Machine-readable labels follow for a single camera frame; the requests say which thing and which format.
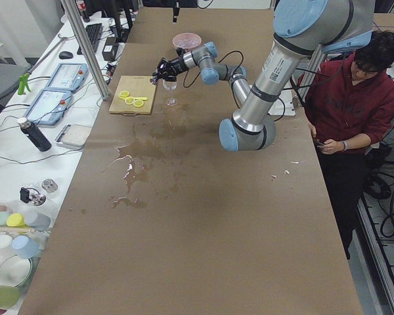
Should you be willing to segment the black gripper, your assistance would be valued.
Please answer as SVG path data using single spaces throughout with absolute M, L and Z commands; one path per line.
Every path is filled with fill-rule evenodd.
M 161 58 L 157 68 L 156 74 L 152 75 L 150 82 L 156 85 L 160 79 L 168 76 L 177 76 L 184 72 L 184 59 L 183 57 L 174 58 L 173 60 L 167 60 Z

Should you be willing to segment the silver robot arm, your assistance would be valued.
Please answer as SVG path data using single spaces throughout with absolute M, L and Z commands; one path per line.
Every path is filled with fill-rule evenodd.
M 247 72 L 242 64 L 230 65 L 217 62 L 217 48 L 214 43 L 208 42 L 186 51 L 176 49 L 177 57 L 168 60 L 161 58 L 156 70 L 152 73 L 150 82 L 156 85 L 159 80 L 176 82 L 177 76 L 197 67 L 203 83 L 214 85 L 218 81 L 229 84 L 232 97 L 238 108 L 244 105 L 244 101 L 250 92 L 247 81 Z
M 372 34 L 374 1 L 280 1 L 274 11 L 273 45 L 253 85 L 233 75 L 232 92 L 241 103 L 222 120 L 219 140 L 230 152 L 261 150 L 274 141 L 268 116 L 301 60 L 317 48 L 324 54 L 366 46 Z

